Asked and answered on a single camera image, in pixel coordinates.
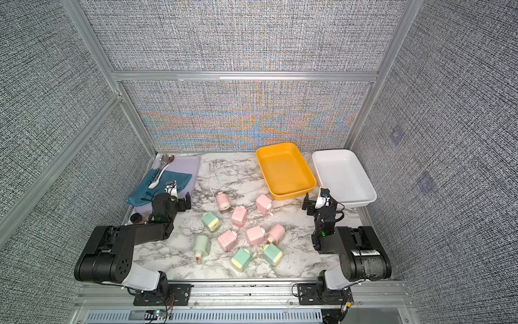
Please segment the white plastic tray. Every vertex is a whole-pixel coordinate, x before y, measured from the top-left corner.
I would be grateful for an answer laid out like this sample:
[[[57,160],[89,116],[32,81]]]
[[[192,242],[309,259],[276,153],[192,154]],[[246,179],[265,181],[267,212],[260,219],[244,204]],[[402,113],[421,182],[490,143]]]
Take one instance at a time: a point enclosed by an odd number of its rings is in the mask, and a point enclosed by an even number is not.
[[[346,208],[366,207],[377,199],[360,160],[347,149],[316,151],[312,161],[321,188]]]

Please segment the yellow plastic tray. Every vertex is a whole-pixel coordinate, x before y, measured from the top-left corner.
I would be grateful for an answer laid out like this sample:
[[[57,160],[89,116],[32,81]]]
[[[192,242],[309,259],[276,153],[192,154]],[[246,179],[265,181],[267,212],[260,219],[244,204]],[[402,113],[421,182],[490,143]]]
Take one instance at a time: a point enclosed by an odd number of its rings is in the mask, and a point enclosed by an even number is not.
[[[276,201],[297,198],[316,187],[316,178],[294,143],[279,143],[256,150],[268,190]]]

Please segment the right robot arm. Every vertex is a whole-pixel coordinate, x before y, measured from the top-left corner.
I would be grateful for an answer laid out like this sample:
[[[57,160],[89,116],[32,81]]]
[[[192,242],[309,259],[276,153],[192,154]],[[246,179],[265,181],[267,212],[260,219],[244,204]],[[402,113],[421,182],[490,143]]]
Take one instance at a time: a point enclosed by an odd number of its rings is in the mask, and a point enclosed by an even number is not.
[[[320,189],[315,200],[307,194],[302,210],[314,218],[311,235],[314,250],[320,255],[336,255],[339,264],[321,271],[316,283],[297,286],[301,305],[338,305],[352,299],[351,286],[375,282],[392,276],[392,265],[371,226],[338,226],[345,217],[341,203],[330,190]]]

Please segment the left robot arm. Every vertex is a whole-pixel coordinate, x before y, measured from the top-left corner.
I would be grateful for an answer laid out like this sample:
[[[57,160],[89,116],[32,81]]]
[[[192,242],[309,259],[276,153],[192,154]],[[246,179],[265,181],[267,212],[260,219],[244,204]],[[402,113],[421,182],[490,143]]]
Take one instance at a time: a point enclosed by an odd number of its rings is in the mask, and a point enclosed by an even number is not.
[[[165,187],[151,200],[152,213],[145,224],[97,226],[88,239],[75,269],[79,282],[125,287],[129,290],[169,295],[167,276],[134,263],[134,247],[169,239],[178,213],[192,207],[190,192],[179,198],[176,183]]]

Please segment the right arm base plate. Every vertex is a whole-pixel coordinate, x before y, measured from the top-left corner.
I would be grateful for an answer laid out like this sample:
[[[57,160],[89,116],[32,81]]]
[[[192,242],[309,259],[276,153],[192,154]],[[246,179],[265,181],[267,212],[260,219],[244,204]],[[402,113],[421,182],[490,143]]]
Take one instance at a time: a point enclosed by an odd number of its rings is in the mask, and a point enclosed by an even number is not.
[[[292,287],[292,294],[298,298],[299,304],[310,305],[348,305],[353,303],[351,290],[329,290],[317,283],[297,283]]]

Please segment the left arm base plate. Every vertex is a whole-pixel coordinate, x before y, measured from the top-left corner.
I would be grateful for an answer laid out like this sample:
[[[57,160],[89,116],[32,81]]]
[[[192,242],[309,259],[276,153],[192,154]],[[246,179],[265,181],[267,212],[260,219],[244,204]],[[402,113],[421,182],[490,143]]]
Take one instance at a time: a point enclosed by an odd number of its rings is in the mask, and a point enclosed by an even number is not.
[[[193,285],[188,283],[170,284],[154,291],[135,291],[134,306],[187,306]]]

